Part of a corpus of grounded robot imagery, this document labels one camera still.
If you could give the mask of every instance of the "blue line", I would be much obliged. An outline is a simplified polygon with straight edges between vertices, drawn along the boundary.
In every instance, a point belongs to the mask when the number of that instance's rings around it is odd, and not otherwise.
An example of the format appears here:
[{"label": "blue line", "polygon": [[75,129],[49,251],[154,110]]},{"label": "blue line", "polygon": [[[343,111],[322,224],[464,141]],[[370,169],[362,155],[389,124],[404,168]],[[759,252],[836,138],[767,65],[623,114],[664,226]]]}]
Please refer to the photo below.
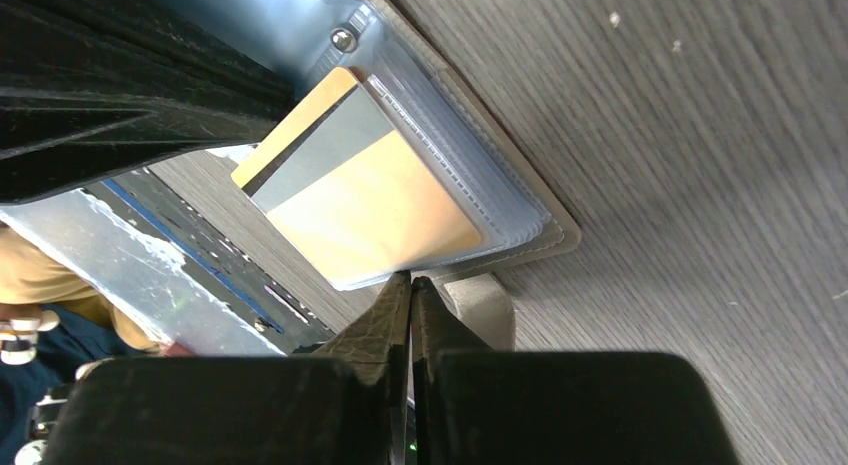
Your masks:
[{"label": "blue line", "polygon": [[260,317],[262,317],[266,322],[268,322],[272,327],[274,327],[275,330],[277,330],[280,333],[285,333],[283,331],[283,327],[280,326],[278,323],[276,323],[276,321],[271,319],[271,317],[268,315],[268,313],[265,310],[263,310],[262,307],[260,307],[258,303],[253,301],[253,299],[251,299],[246,293],[244,293],[241,290],[239,290],[238,288],[236,288],[235,284],[232,281],[230,281],[229,278],[227,278],[219,270],[216,270],[215,268],[213,268],[209,264],[209,262],[204,260],[203,257],[201,257],[193,248],[191,248],[186,243],[184,243],[182,240],[177,238],[176,235],[174,235],[173,232],[171,232],[171,230],[164,223],[162,223],[158,218],[156,218],[156,216],[153,215],[153,213],[151,213],[150,210],[145,208],[144,205],[141,204],[141,202],[136,200],[135,197],[133,197],[132,195],[127,193],[126,190],[124,190],[120,185],[115,183],[115,181],[112,180],[111,178],[107,178],[106,180],[103,180],[103,185],[105,185],[106,188],[111,190],[112,193],[117,195],[118,198],[123,200],[124,203],[129,205],[130,208],[132,208],[139,215],[144,217],[144,219],[147,220],[150,223],[150,225],[152,225],[156,230],[159,230],[159,232],[161,232],[163,235],[168,237],[168,239],[171,242],[173,242],[174,245],[178,246],[186,255],[191,257],[192,260],[197,262],[198,265],[203,267],[204,270],[209,272],[210,275],[212,275],[213,277],[215,277],[216,280],[221,282],[221,285],[226,287],[227,290],[233,292],[233,294],[235,294],[238,298],[242,299],[250,308],[253,309],[253,311],[258,313]]}]

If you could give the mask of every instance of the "gray wood grain surface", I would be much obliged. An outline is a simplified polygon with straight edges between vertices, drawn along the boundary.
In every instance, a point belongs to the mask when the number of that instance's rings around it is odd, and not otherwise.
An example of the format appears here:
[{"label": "gray wood grain surface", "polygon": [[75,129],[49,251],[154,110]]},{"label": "gray wood grain surface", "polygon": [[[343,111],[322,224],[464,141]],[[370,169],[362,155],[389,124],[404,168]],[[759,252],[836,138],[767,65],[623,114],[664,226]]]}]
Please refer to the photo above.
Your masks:
[{"label": "gray wood grain surface", "polygon": [[[848,463],[848,0],[393,1],[582,227],[498,274],[519,346],[676,352],[745,463]],[[373,291],[329,290],[226,167],[156,171],[331,327],[353,319]]]}]

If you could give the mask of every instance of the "gray tab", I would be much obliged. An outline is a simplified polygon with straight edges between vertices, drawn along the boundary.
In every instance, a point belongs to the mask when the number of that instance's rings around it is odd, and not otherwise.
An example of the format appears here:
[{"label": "gray tab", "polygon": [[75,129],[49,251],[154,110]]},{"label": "gray tab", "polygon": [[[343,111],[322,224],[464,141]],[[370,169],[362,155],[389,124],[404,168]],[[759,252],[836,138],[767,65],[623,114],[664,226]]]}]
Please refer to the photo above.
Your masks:
[{"label": "gray tab", "polygon": [[304,141],[251,198],[267,213],[394,129],[374,99],[357,85],[310,136],[295,140]]}]

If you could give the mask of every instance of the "tan shirt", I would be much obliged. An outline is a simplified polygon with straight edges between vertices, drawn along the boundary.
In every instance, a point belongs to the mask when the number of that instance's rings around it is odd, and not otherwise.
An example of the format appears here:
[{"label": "tan shirt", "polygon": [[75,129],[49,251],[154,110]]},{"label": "tan shirt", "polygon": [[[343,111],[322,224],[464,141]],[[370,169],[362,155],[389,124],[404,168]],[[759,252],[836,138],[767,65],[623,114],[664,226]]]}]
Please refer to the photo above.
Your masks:
[{"label": "tan shirt", "polygon": [[113,328],[135,349],[156,348],[138,325],[91,285],[11,228],[0,227],[0,304],[42,303],[54,303],[102,327]]}]

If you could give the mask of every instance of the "black stripe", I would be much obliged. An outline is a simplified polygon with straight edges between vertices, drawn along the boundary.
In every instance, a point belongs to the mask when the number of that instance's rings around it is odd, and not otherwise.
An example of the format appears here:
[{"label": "black stripe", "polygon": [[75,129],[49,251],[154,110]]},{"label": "black stripe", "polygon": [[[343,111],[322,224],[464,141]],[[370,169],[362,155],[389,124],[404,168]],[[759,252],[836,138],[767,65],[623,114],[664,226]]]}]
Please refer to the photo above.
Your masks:
[{"label": "black stripe", "polygon": [[251,178],[241,188],[244,191],[244,193],[246,193],[250,197],[252,197],[254,194],[256,194],[256,191],[259,190],[259,188],[262,187],[262,185],[264,185],[265,182],[267,182],[269,178],[271,178],[271,175],[273,175],[274,172],[276,172],[277,169],[280,168],[283,165],[283,163],[285,163],[285,161],[288,160],[289,157],[291,157],[292,154],[294,152],[296,152],[297,149],[300,148],[301,145],[303,145],[304,142],[306,142],[306,140],[310,137],[310,135],[315,133],[315,130],[317,130],[318,127],[320,127],[321,124],[324,123],[324,120],[326,120],[327,117],[332,115],[332,113],[335,112],[337,108],[339,108],[339,105],[341,105],[342,102],[344,102],[347,99],[347,97],[349,97],[358,88],[359,87],[354,86],[353,88],[348,90],[342,96],[342,98],[340,98],[338,101],[336,101],[336,103],[334,103],[332,106],[330,106],[330,108],[328,108],[327,111],[322,113],[321,116],[318,117],[317,120],[312,122],[312,124],[310,124],[309,127],[307,127],[307,129],[303,131],[303,133],[301,133],[296,139],[294,139],[294,141],[292,141],[292,143],[290,143],[288,147],[283,149],[283,151],[280,152],[279,155],[274,157],[274,159],[271,160],[268,163],[268,165],[265,166],[265,168],[263,168],[262,170],[259,171],[259,173],[254,175],[253,178]]}]

